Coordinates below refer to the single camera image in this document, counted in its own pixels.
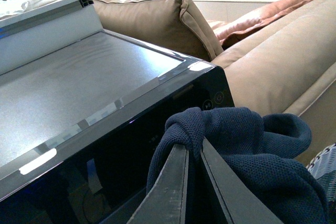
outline towel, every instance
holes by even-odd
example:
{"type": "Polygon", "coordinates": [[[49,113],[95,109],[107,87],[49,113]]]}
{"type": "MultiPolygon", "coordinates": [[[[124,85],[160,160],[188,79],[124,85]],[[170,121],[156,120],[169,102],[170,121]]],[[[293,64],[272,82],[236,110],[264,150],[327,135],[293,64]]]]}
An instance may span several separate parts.
{"type": "MultiPolygon", "coordinates": [[[[147,192],[174,144],[186,146],[191,154],[191,171],[196,169],[204,137],[283,223],[328,223],[323,188],[293,159],[311,142],[308,125],[293,114],[261,117],[248,108],[190,108],[171,116],[151,160],[147,192]]],[[[194,174],[189,173],[188,181],[194,174]]]]}

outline blue knit fabric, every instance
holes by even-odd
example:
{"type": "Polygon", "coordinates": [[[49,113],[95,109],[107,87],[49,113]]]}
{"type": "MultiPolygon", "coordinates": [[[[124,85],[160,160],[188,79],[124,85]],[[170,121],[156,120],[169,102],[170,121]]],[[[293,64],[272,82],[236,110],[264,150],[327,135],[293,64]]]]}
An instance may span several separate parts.
{"type": "MultiPolygon", "coordinates": [[[[195,168],[200,162],[204,136],[282,222],[328,223],[323,188],[302,164],[292,159],[311,142],[309,127],[292,114],[262,118],[247,108],[191,108],[171,116],[152,158],[147,192],[174,144],[186,146],[192,157],[191,168],[195,168]]],[[[189,179],[192,176],[194,172],[189,173],[189,179]]]]}

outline pink cushion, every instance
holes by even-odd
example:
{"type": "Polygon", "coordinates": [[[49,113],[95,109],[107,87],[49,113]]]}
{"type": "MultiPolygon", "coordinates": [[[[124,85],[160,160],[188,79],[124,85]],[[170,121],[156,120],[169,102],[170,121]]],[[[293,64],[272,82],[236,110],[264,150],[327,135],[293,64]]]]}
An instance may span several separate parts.
{"type": "Polygon", "coordinates": [[[208,23],[223,49],[227,49],[310,1],[312,0],[280,0],[255,9],[231,23],[208,23]]]}

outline sofa backrest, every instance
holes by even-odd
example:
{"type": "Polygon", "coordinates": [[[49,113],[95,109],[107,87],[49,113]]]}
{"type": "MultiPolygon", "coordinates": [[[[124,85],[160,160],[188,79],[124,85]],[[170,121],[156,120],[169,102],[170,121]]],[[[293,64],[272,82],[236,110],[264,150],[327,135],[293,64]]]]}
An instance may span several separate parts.
{"type": "Polygon", "coordinates": [[[94,0],[103,28],[211,61],[223,52],[192,0],[94,0]]]}
{"type": "Polygon", "coordinates": [[[213,60],[235,105],[301,115],[313,104],[336,79],[335,12],[336,0],[314,0],[213,60]]]}

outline sofa cushion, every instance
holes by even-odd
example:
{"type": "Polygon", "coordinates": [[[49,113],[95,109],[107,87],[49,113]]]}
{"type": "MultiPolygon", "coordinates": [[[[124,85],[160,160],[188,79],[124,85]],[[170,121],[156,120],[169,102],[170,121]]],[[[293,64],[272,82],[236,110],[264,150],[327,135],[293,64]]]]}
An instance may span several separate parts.
{"type": "Polygon", "coordinates": [[[223,49],[192,0],[94,0],[103,28],[207,61],[223,49]]]}
{"type": "Polygon", "coordinates": [[[255,9],[231,23],[208,23],[223,49],[227,49],[310,1],[312,0],[280,0],[255,9]]]}

